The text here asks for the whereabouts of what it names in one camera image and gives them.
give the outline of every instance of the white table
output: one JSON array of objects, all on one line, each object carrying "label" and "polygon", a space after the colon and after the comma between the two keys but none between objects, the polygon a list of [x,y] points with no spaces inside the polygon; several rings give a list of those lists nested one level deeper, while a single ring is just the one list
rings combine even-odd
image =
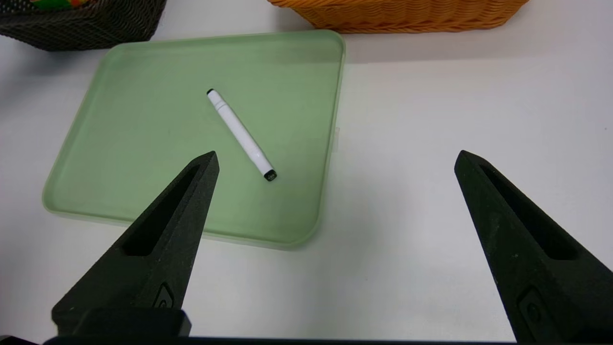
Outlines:
[{"label": "white table", "polygon": [[[612,11],[533,0],[491,31],[345,36],[321,229],[293,251],[203,240],[192,335],[513,340],[454,176],[461,149],[613,267]],[[169,0],[154,39],[307,28],[264,0]],[[123,231],[40,202],[104,53],[0,38],[0,334],[54,336],[51,307]]]}]

